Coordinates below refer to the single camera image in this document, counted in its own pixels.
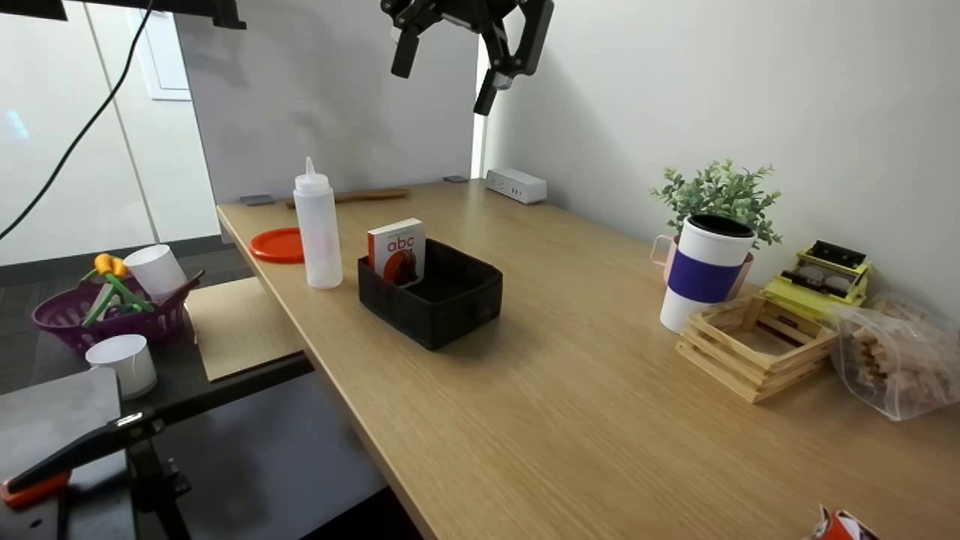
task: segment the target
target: green plant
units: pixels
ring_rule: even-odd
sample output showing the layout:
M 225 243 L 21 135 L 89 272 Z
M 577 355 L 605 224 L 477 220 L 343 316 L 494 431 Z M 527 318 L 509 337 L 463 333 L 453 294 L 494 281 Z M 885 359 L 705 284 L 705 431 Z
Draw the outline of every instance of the green plant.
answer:
M 753 231 L 753 249 L 759 243 L 781 243 L 769 211 L 781 193 L 766 193 L 759 179 L 774 167 L 736 167 L 732 159 L 710 161 L 692 178 L 679 173 L 674 167 L 663 170 L 663 185 L 653 190 L 657 197 L 671 211 L 670 222 L 679 235 L 690 217 L 725 217 Z

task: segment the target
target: red object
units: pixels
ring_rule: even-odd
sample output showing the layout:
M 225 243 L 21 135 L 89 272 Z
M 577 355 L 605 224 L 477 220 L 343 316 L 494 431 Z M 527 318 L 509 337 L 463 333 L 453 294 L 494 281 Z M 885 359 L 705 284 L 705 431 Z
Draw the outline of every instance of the red object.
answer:
M 61 471 L 41 482 L 28 487 L 23 491 L 9 491 L 6 487 L 0 487 L 0 497 L 11 509 L 28 509 L 51 495 L 66 491 L 66 482 L 68 482 L 68 471 Z
M 301 265 L 303 260 L 301 229 L 264 231 L 249 247 L 251 247 L 251 254 L 261 260 L 275 260 L 275 265 Z
M 847 509 L 826 509 L 823 508 L 823 525 L 813 535 L 815 540 L 878 540 L 865 522 L 857 522 L 852 513 Z

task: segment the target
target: purple basket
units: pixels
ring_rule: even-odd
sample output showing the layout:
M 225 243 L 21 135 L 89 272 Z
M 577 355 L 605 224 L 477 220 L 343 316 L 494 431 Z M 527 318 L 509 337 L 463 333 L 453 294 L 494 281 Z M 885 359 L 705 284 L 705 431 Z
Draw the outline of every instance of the purple basket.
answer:
M 201 281 L 201 275 L 205 272 L 191 275 L 153 313 L 105 318 L 100 324 L 81 328 L 86 308 L 94 305 L 102 287 L 100 281 L 81 281 L 79 287 L 40 304 L 31 318 L 40 330 L 55 333 L 75 355 L 84 355 L 94 343 L 102 343 L 119 333 L 140 333 L 146 337 L 151 345 L 162 345 L 189 328 L 184 300 Z M 127 287 L 145 294 L 145 287 L 134 278 L 128 278 Z

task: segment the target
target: small box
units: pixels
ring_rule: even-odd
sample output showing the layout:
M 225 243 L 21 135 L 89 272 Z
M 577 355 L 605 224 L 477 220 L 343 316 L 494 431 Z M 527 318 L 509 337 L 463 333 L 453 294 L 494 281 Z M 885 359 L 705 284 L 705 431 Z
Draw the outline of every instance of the small box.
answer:
M 415 284 L 424 275 L 427 235 L 420 220 L 402 220 L 367 231 L 371 271 L 392 284 Z
M 835 345 L 832 328 L 753 297 L 696 313 L 679 355 L 740 398 L 761 402 L 815 374 Z
M 870 260 L 860 253 L 815 239 L 797 265 L 766 284 L 766 297 L 789 313 L 832 320 L 837 308 L 865 305 Z
M 516 170 L 516 167 L 486 170 L 484 185 L 491 193 L 502 193 L 519 203 L 547 200 L 547 179 L 525 173 L 525 170 Z
M 464 253 L 427 239 L 417 284 L 384 281 L 369 259 L 358 260 L 361 304 L 424 349 L 442 349 L 502 316 L 505 275 Z

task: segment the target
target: black box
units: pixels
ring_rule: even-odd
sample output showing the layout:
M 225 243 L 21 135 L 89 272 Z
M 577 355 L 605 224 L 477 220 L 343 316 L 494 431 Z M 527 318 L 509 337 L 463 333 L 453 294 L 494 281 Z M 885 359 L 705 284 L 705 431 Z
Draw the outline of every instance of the black box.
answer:
M 424 349 L 442 349 L 502 316 L 502 271 L 427 239 L 424 272 L 417 284 L 398 287 L 384 281 L 369 259 L 361 259 L 361 304 Z

